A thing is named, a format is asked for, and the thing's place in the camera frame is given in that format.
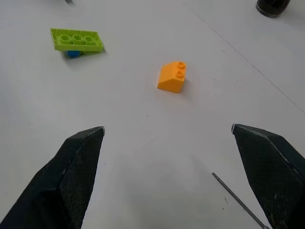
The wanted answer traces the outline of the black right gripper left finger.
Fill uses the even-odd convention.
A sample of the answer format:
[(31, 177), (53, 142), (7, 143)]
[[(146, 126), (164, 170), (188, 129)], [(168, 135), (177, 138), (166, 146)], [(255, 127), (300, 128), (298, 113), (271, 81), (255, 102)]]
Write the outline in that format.
[(98, 126), (67, 138), (26, 186), (0, 229), (81, 229), (104, 135)]

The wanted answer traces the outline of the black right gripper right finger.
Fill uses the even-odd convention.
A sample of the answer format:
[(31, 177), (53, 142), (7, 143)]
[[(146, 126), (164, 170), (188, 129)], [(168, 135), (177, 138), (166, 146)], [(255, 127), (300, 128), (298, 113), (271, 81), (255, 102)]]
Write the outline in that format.
[(305, 229), (305, 158), (282, 136), (232, 126), (248, 183), (273, 229)]

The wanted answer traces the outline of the thin grey metal rod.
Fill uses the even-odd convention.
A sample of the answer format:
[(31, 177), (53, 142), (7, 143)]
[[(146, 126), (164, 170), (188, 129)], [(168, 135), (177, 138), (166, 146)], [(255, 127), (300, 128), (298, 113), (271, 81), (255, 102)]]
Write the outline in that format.
[(261, 229), (270, 229), (266, 226), (241, 200), (240, 198), (213, 172), (214, 178), (223, 186), (223, 188), (235, 199), (237, 203), (248, 213), (248, 215), (260, 226)]

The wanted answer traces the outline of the orange sloped toy brick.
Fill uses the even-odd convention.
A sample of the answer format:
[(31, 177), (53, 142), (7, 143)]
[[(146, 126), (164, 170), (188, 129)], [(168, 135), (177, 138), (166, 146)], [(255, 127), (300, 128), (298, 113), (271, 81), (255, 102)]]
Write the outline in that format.
[(165, 64), (160, 71), (157, 88), (172, 93), (180, 93), (186, 77), (185, 62), (171, 62)]

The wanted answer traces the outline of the lime green toy brick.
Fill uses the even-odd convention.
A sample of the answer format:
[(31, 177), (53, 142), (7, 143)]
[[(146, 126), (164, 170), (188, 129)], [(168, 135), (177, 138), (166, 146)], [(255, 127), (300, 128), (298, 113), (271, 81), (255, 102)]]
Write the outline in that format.
[(51, 28), (54, 49), (63, 51), (102, 52), (104, 45), (96, 31)]

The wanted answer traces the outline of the dark round jar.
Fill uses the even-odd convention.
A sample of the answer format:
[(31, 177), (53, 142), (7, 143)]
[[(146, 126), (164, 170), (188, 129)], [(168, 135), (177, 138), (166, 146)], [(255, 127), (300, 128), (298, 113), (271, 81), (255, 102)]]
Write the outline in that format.
[(284, 12), (291, 0), (257, 0), (256, 9), (262, 15), (275, 18)]

